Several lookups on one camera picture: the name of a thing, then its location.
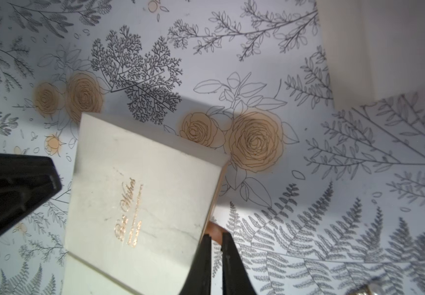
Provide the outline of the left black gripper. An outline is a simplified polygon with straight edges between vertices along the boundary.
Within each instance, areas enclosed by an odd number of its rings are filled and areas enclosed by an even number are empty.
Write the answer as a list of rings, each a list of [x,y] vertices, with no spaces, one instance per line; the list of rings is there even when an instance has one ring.
[[[0,154],[0,236],[61,188],[50,157]]]

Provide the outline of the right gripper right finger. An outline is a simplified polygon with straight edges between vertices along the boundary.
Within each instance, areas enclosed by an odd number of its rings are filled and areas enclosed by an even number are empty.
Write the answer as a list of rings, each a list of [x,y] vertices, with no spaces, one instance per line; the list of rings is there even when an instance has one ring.
[[[224,295],[256,295],[232,235],[222,233],[222,287]]]

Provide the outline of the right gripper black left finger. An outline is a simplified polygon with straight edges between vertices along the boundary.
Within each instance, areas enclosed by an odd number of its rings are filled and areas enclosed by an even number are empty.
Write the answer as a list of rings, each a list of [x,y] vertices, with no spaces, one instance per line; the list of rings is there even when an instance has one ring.
[[[211,294],[211,237],[203,236],[180,295]]]

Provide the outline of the cream drawer jewelry box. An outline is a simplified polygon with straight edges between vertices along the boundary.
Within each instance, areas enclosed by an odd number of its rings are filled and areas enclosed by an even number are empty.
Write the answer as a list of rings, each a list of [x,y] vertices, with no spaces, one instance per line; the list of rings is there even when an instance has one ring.
[[[129,287],[68,254],[61,293],[63,295],[135,295]]]

